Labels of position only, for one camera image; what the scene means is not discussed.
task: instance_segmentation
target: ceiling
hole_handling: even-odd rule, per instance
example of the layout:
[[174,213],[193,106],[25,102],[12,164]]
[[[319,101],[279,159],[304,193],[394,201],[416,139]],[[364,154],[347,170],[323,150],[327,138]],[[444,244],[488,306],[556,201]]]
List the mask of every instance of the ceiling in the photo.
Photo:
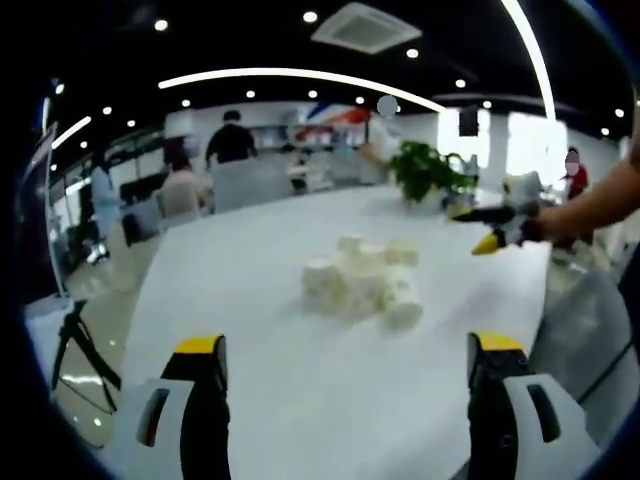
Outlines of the ceiling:
[[[158,0],[155,6],[141,0],[95,0],[81,2],[86,4],[81,10],[72,3],[68,8],[65,2],[48,7],[59,21],[51,17],[43,21],[49,49],[38,65],[42,74],[38,87],[52,94],[52,77],[65,84],[61,95],[53,95],[50,118],[64,130],[91,115],[94,122],[83,132],[87,138],[122,135],[129,119],[137,125],[161,122],[167,112],[180,108],[184,98],[198,108],[306,100],[307,92],[315,89],[320,101],[353,103],[362,96],[365,106],[373,108],[380,96],[350,85],[282,77],[209,80],[166,90],[157,86],[180,75],[239,67],[340,73],[436,99],[444,106],[489,99],[497,111],[544,114],[529,55],[499,0],[367,1],[423,33],[376,55],[310,41],[319,24],[348,3],[344,1],[236,1],[217,9],[215,3],[200,0]],[[558,118],[594,136],[602,127],[613,139],[628,134],[634,101],[631,83],[608,45],[566,1],[520,0],[520,4],[542,50]],[[132,20],[136,9],[137,20]],[[316,12],[318,22],[303,22],[306,11]],[[607,14],[624,19],[613,7]],[[154,30],[158,18],[168,21],[166,31]],[[640,57],[638,44],[632,46]],[[418,58],[407,58],[408,48],[417,49]],[[464,89],[455,86],[461,78],[466,81]],[[245,97],[247,90],[256,91],[253,100]],[[400,103],[402,114],[428,111]],[[107,105],[113,108],[108,117],[101,114]],[[614,115],[617,108],[627,112],[624,118]],[[67,143],[78,149],[78,142]]]

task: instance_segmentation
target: air conditioning vent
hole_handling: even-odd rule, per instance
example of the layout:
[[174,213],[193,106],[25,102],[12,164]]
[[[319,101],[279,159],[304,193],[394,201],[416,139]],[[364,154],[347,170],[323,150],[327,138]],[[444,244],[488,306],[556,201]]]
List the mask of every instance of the air conditioning vent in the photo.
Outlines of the air conditioning vent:
[[375,55],[421,35],[399,18],[361,3],[349,3],[320,25],[311,40]]

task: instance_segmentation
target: green leaves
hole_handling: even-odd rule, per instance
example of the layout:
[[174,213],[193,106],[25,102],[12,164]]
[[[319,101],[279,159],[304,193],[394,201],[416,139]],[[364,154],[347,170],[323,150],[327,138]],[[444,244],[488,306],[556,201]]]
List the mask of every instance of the green leaves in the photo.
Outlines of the green leaves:
[[442,155],[429,144],[405,141],[400,153],[391,159],[389,168],[402,188],[407,200],[421,202],[431,187],[458,191],[474,186],[472,178],[451,168],[452,159],[459,159],[457,153]]

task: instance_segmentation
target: white table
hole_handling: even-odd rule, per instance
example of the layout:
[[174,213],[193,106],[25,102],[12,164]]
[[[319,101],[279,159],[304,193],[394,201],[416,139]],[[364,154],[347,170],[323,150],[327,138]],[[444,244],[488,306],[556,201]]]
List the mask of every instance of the white table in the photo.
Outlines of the white table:
[[[393,188],[359,188],[171,230],[132,320],[125,388],[159,376],[181,340],[223,332],[234,480],[450,478],[470,452],[467,333],[499,331],[531,349],[550,248],[473,257],[486,227],[400,203]],[[302,312],[303,263],[349,232],[419,241],[425,314],[413,329]]]

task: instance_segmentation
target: potted plant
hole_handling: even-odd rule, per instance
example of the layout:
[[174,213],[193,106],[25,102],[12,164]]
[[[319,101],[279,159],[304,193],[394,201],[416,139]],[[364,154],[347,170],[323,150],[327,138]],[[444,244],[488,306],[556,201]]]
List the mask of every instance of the potted plant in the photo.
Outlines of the potted plant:
[[457,153],[443,155],[427,143],[405,141],[400,153],[391,159],[389,169],[409,206],[439,211],[447,208],[453,198],[475,188],[478,182],[477,176],[455,171],[451,166],[454,159],[465,165]]

